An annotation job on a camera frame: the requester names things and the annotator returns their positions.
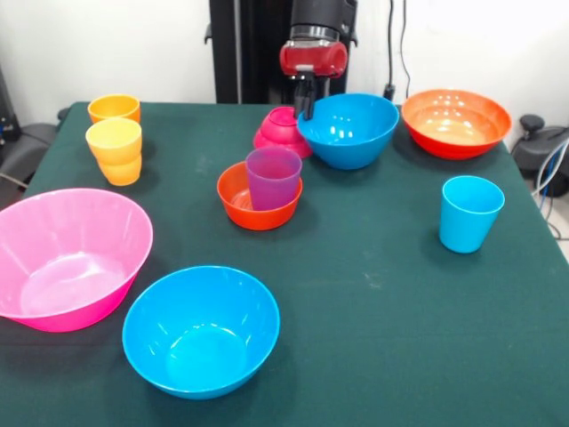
upside-down pink bowl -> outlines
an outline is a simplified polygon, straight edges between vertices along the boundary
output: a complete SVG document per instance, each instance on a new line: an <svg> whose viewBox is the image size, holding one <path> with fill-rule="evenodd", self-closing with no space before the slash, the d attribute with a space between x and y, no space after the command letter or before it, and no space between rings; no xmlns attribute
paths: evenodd
<svg viewBox="0 0 569 427"><path fill-rule="evenodd" d="M69 332L108 316L152 246L152 223L131 199L60 189L0 212L0 316Z"/></svg>
<svg viewBox="0 0 569 427"><path fill-rule="evenodd" d="M280 147L294 151L301 158L312 154L312 149L296 127L293 107L276 107L263 119L252 140L256 149Z"/></svg>

bowl rim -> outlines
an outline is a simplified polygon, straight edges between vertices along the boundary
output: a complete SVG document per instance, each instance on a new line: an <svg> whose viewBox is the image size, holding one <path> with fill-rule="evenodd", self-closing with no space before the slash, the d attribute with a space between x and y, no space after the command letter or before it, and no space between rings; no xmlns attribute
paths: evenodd
<svg viewBox="0 0 569 427"><path fill-rule="evenodd" d="M218 194L218 196L220 197L221 202L223 202L224 204L227 204L227 205L232 206L233 209L236 209L236 210L239 211L239 212L243 212L243 213L247 213L247 214L255 214L255 215L258 215L258 214L273 214L273 213L280 212L280 211L284 211L284 210L286 210L286 209L288 209L288 208L291 208L293 205L296 205L296 204L298 203L299 199L301 198L302 191L304 190L304 183L302 182L302 177L299 177L299 187L298 187L298 189L296 190L296 196L294 196L294 199L291 200L291 201L290 201L289 203L287 203L286 205L277 207L277 208L275 208L275 209L268 209L267 211L253 211L253 210L251 210L251 209L244 209L243 207L235 206L235 205L233 205L233 204L231 203L230 200L227 200L226 198L223 197L223 195L221 194L221 190L220 190L221 179L223 178L223 175L225 175L225 174L229 171L229 169L233 169L234 167L235 167L235 168L237 168L237 167L246 168L246 166L245 166L245 161L239 162L239 163L235 163L234 165L231 165L230 167L228 167L226 170L224 170L224 171L221 173L220 177L219 177L218 180L217 180L217 194Z"/></svg>
<svg viewBox="0 0 569 427"><path fill-rule="evenodd" d="M428 136L427 134L420 132L417 130L417 128L413 125L411 125L411 123L408 120L408 116L406 115L406 108L405 106L409 105L409 101L412 100L413 98L419 96L419 95L424 95L425 93L466 93L468 95L474 95L478 98L482 98L483 100L486 101L490 101L492 104L494 104L496 107L498 107L498 109L500 109L502 112L504 112L506 114L506 117L508 118L508 126L506 131L501 134L495 141L491 141L491 142L486 142L484 144L477 144L477 145L460 145L460 144L452 144L451 142L445 142L445 141L440 141L437 140L431 136ZM405 102L401 105L401 117L403 118L403 121L405 122L405 124L412 128L414 132L418 133L420 136L424 137L424 138L428 138L432 141L435 141L436 143L439 144L443 144L446 145L448 147L468 147L468 148L483 148L483 147L489 147L492 145L496 145L498 143L500 143L500 141L503 141L504 138L506 137L506 135L508 135L508 133L512 130L512 117L509 114L509 112L502 107L502 105L500 105L498 102L494 101L491 98L488 98L487 96L481 95L480 93L476 93L476 92L471 92L471 91L463 91L462 89L428 89L427 91L422 91L422 92L417 92L414 93L413 95L411 95L409 98L407 98L405 100Z"/></svg>
<svg viewBox="0 0 569 427"><path fill-rule="evenodd" d="M304 132L301 130L301 123L303 123L303 124L304 124L304 123L307 123L308 120L304 120L304 112L302 112L302 113L299 115L299 118L298 118L298 120L297 120L297 129L298 129L299 132L301 133L302 137L307 141L307 143L309 144L309 146L311 146L311 144L316 144L316 145L320 145L320 146L324 146L324 147L345 147L345 148L357 147L357 146L360 146L360 145L365 145L365 144L368 144L368 143L372 143L372 142L378 140L379 138L383 138L384 136L389 135L390 133L392 133L393 131L395 131L397 125L399 124L399 120L401 119L401 114L399 113L399 109L398 109L397 106L396 106L393 102L391 102L390 100L388 100L388 99L386 99L386 98L383 98L383 97L381 97L381 96L375 95L375 94L373 94L373 93L360 93L360 92L357 92L357 93L337 93L337 94L335 94L335 95L327 96L327 97L325 97L325 98L323 98L323 99L321 99L321 100L318 100L317 103L315 104L315 108L316 108L316 105L317 105L319 102L324 102L324 101L327 101L327 100L331 100L331 99L334 99L334 98L340 98L340 97L342 97L342 98L350 97L350 98L351 98L351 97L353 97L353 96L364 96L364 97L367 97L367 98L374 98L374 99L376 99L376 100L380 100L380 102L382 102L382 103L384 103L384 104L386 104L386 105L389 105L389 107L392 108L392 109L395 111L395 114L396 114L396 119L394 120L394 123L393 123L392 125L390 125L390 126L388 127L388 129L387 129L385 132L380 133L379 135L376 135L376 136L374 136L374 137L372 137L372 138L369 138L369 139L367 139L367 140L361 141L361 142L359 142L358 144L344 144L344 145L340 145L340 144L326 144L326 143L323 143L323 142L320 142L320 141L311 140L307 135L304 134Z"/></svg>
<svg viewBox="0 0 569 427"><path fill-rule="evenodd" d="M142 214L142 218L144 219L144 223L146 224L146 226L148 226L148 237L149 237L149 239L148 239L148 248L146 250L146 253L140 259L140 262L138 263L137 267L135 269L132 269L132 273L128 276L128 278L125 278L120 285L115 286L113 289L108 291L103 296L99 296L99 297L97 297L97 299L94 299L94 300L87 302L87 303L84 303L82 305L78 305L72 309L66 309L66 310L55 311L53 313L36 314L36 315L10 314L10 313L7 313L4 310L0 309L0 316L2 316L4 318L11 318L11 319L39 319L39 318L52 318L55 316L69 314L69 313L72 313L74 311L79 311L81 309L84 309L85 307L89 307L90 305L93 305L96 302L104 300L109 295L113 294L118 289L120 289L121 287L123 287L127 283L131 282L136 277L136 275L138 274L138 272L142 268L142 265L144 265L144 262L146 262L146 260L148 259L148 256L150 255L150 251L152 250L152 244L154 243L154 229L152 227L152 221L150 220L150 217L148 216L146 211L142 208L142 206L140 206L138 203L136 203L131 198L128 198L127 196L123 196L122 194L118 194L118 193L115 193L114 191L109 191L106 189L93 189L93 188L88 188L88 187L74 187L74 188L69 188L69 189L55 189L52 191L46 191L45 193L36 194L32 197L24 198L21 201L6 207L3 211L0 211L0 220L2 219L2 216L4 215L4 213L10 212L11 210L18 209L20 206L25 205L25 204L35 203L40 198L57 197L59 194L63 194L63 193L65 193L65 194L67 194L67 193L83 193L86 191L90 192L90 193L105 193L107 195L112 195L113 197L123 199L127 204L131 205L135 210L139 211Z"/></svg>
<svg viewBox="0 0 569 427"><path fill-rule="evenodd" d="M252 279L252 281L254 283L256 283L257 285L259 285L260 289L265 292L265 294L268 296L270 302L271 302L271 306L274 308L275 313L276 313L276 330L274 333L274 337L272 342L269 345L267 354L265 354L260 361L255 364L253 366L253 368L251 369L247 369L246 371L244 371L241 375L239 375L239 377L233 381L232 383L227 383L222 385L221 387L217 387L214 389L196 389L196 390L185 390L185 389L179 389L179 388L175 388L169 385L165 385L163 383L160 383L159 381L154 380L153 378L151 378L149 375L144 375L142 373L142 370L140 369L139 366L137 366L136 363L134 363L133 358L131 356L131 354L129 353L129 351L127 350L127 347L124 345L124 337L126 336L126 330L127 330L127 325L129 323L129 320L131 318L132 315L132 309L140 303L140 300L148 293L150 292L150 289L152 289L155 286L160 286L161 283L167 281L169 278L171 278L172 276L176 276L176 275L180 275L180 274L187 274L189 271L196 271L196 270L209 270L209 269L221 269L221 270L232 270L236 273L239 273L243 276L246 276L250 279ZM281 329L281 315L280 315L280 310L278 308L278 304L276 303L276 299L275 296L270 292L270 290L267 288L267 286L261 282L260 280L258 280L255 276L242 271L240 269L236 269L234 267L229 267L229 266L225 266L225 265L214 265L214 264L205 264L205 265L195 265L193 267L188 267L186 269L181 269L181 270L176 270L172 273L167 274L166 276L163 276L161 278L159 278L156 282L154 282L152 285L150 285L149 287L147 287L137 298L136 300L134 300L134 302L132 303L131 307L128 310L128 313L126 313L126 317L124 318L124 323L123 323L123 331L121 333L121 340L122 340L122 344L123 344L123 350L124 350L124 355L126 356L129 364L131 365L131 367L136 371L136 373L138 375L140 375L144 380L148 381L149 383L152 383L153 385L155 385L158 388L164 389L164 390L168 390L170 392L174 392L174 393L182 393L182 394L188 394L188 395L192 395L192 394L205 394L205 393L210 393L213 391L223 391L225 389L227 389L228 387L231 387L235 384L239 384L242 381L246 380L249 376L253 375L255 372L257 372L259 370L259 368L263 365L263 363L265 363L265 361L267 360L268 356L270 356L270 354L273 352L273 350L275 349L276 346L276 342L278 341L278 336L280 335L280 329Z"/></svg>
<svg viewBox="0 0 569 427"><path fill-rule="evenodd" d="M302 141L299 142L292 142L292 143L283 143L283 142L275 142L271 139L267 138L260 129L255 133L255 136L252 139L252 146L254 149L261 149L263 147L281 147L283 149L289 149L294 151L298 154L301 159L305 159L306 157L310 157L312 155L312 148L307 143L306 139L301 135Z"/></svg>

black cable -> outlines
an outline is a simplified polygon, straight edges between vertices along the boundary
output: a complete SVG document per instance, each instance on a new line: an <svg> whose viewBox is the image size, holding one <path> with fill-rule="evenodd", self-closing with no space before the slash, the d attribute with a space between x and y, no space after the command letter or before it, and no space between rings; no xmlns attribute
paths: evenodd
<svg viewBox="0 0 569 427"><path fill-rule="evenodd" d="M411 85L411 76L405 65L405 57L403 55L403 40L405 38L405 29L407 28L407 0L403 0L403 27L401 28L401 38L399 39L399 55L401 56L401 63L403 70L407 75L407 88L405 89L405 98L409 98L409 86Z"/></svg>
<svg viewBox="0 0 569 427"><path fill-rule="evenodd" d="M35 136L35 135L32 135L31 133L27 133L27 132L23 132L23 131L22 131L21 134L22 134L22 135L26 135L26 136L28 136L29 138L33 138L33 139L36 140L36 141L43 142L45 145L52 145L50 142L48 142L48 141L46 141L46 140L44 140L44 139L42 139L42 138L39 138L39 137L37 137L37 136Z"/></svg>
<svg viewBox="0 0 569 427"><path fill-rule="evenodd" d="M561 231L559 231L559 229L555 225L553 225L551 222L549 222L549 217L551 216L551 211L553 211L553 197L550 197L550 199L551 199L551 203L549 203L549 210L548 210L547 214L545 215L545 221L551 227L551 229L553 231L555 231L555 234L556 234L556 236L554 236L555 240L557 242L565 242L565 241L569 240L569 238L564 238L563 236L561 236Z"/></svg>
<svg viewBox="0 0 569 427"><path fill-rule="evenodd" d="M545 221L549 222L549 217L551 216L551 212L553 212L553 197L549 198L549 210L545 215Z"/></svg>
<svg viewBox="0 0 569 427"><path fill-rule="evenodd" d="M389 23L388 23L388 56L389 56L389 86L393 85L393 56L391 52L391 27L393 25L393 0L389 1Z"/></svg>
<svg viewBox="0 0 569 427"><path fill-rule="evenodd" d="M561 238L561 231L559 231L559 229L553 225L551 222L548 222L548 225L551 227L552 230L555 231L555 233L557 234L556 236L554 236L555 240L558 240Z"/></svg>

purple cup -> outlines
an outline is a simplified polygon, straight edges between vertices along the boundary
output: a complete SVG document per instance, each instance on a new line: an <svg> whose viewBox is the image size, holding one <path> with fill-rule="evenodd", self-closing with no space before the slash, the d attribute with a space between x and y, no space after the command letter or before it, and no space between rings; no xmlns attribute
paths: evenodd
<svg viewBox="0 0 569 427"><path fill-rule="evenodd" d="M253 210L269 211L294 200L302 170L302 160L294 151L255 149L245 159L245 167Z"/></svg>

plastic bowl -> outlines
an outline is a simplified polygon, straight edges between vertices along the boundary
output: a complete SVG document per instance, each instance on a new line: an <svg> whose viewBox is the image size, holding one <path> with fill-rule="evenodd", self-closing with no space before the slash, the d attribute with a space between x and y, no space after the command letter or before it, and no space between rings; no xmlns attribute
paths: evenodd
<svg viewBox="0 0 569 427"><path fill-rule="evenodd" d="M271 230L288 222L294 215L302 193L302 178L294 200L270 211L253 211L247 183L245 162L232 165L217 181L217 192L231 221L244 229Z"/></svg>
<svg viewBox="0 0 569 427"><path fill-rule="evenodd" d="M277 107L263 120L252 145L256 149L281 147L294 151L300 157L308 157L312 150L296 128L293 107Z"/></svg>
<svg viewBox="0 0 569 427"><path fill-rule="evenodd" d="M496 102L476 93L437 89L417 93L402 108L409 133L434 156L480 156L504 139L512 122Z"/></svg>
<svg viewBox="0 0 569 427"><path fill-rule="evenodd" d="M202 266L158 280L134 302L123 347L134 370L184 399L212 399L241 386L273 350L275 298L256 278Z"/></svg>
<svg viewBox="0 0 569 427"><path fill-rule="evenodd" d="M131 199L61 189L0 212L0 316L47 332L90 326L124 299L152 246Z"/></svg>
<svg viewBox="0 0 569 427"><path fill-rule="evenodd" d="M309 146L337 169L368 166L385 149L399 121L391 101L364 93L345 93L316 102L314 116L299 117Z"/></svg>

